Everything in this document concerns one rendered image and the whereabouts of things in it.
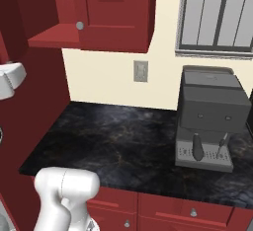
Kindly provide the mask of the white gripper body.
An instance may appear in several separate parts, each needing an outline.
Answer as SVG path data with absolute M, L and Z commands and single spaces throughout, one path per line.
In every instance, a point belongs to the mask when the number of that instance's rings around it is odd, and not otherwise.
M 27 76 L 21 62 L 0 65 L 0 101 L 12 98 Z

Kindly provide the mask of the dark red tall cabinet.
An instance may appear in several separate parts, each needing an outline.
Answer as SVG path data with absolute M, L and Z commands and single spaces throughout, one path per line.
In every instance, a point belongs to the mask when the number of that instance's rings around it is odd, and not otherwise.
M 62 52 L 22 46 L 13 53 L 0 33 L 0 64 L 19 60 L 27 76 L 15 95 L 0 101 L 0 199 L 17 231 L 33 231 L 40 200 L 19 168 L 69 103 Z

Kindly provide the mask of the red base cabinet door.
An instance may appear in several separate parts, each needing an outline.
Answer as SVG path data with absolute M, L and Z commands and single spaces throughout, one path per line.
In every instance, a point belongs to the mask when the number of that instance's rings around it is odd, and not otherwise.
M 225 231 L 219 228 L 192 226 L 169 221 L 140 217 L 138 231 Z
M 101 231 L 137 231 L 137 214 L 89 206 L 88 211 Z

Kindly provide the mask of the red base cabinet front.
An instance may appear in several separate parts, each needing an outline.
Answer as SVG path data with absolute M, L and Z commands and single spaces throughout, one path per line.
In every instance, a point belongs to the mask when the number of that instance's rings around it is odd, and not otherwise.
M 253 209 L 235 207 L 228 225 L 228 231 L 246 231 L 253 219 Z

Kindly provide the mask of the narrow red drawer front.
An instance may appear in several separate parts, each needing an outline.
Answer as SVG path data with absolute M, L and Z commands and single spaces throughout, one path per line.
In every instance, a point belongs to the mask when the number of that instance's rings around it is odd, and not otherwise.
M 136 212 L 137 193 L 100 187 L 98 194 L 90 199 L 88 204 L 90 206 L 104 207 L 110 210 Z

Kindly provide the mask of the grey coffee machine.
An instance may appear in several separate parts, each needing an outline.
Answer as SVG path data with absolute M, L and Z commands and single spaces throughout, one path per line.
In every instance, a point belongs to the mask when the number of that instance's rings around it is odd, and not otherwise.
M 251 103 L 228 67 L 185 65 L 177 108 L 175 164 L 230 173 L 228 142 L 248 118 Z

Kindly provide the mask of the wide red drawer front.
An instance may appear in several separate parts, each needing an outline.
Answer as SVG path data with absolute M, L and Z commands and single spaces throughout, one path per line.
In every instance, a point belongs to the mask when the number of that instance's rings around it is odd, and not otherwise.
M 149 193 L 138 196 L 138 205 L 138 213 L 142 217 L 219 229 L 227 227 L 232 213 L 231 206 Z M 190 215 L 192 208 L 197 211 L 197 217 Z

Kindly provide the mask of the black appliance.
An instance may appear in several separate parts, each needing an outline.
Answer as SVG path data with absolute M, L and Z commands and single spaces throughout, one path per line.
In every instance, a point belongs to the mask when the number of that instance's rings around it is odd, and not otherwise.
M 253 89 L 251 91 L 249 101 L 251 103 L 251 109 L 250 109 L 250 112 L 249 112 L 249 115 L 247 118 L 246 125 L 247 125 L 247 128 L 248 128 L 252 138 L 253 138 Z

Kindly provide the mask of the red wall cabinet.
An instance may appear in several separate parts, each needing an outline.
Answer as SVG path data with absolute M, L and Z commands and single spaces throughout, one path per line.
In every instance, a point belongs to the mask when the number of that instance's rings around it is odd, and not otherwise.
M 79 45 L 74 0 L 0 0 L 0 30 L 22 48 Z

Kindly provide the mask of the red wall cabinet door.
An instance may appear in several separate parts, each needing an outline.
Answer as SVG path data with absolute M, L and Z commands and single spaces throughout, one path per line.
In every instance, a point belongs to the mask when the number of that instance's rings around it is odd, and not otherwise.
M 154 31 L 156 0 L 74 0 L 78 48 L 146 52 Z

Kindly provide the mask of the grey wall socket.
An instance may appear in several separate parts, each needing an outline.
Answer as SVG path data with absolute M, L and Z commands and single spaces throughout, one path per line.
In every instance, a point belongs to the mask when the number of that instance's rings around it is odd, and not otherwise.
M 146 82 L 148 79 L 148 62 L 135 60 L 133 62 L 133 81 Z

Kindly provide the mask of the window with dark frame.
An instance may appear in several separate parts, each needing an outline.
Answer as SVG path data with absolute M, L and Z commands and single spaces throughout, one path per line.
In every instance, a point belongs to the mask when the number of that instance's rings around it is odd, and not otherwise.
M 180 0 L 175 52 L 253 59 L 253 0 Z

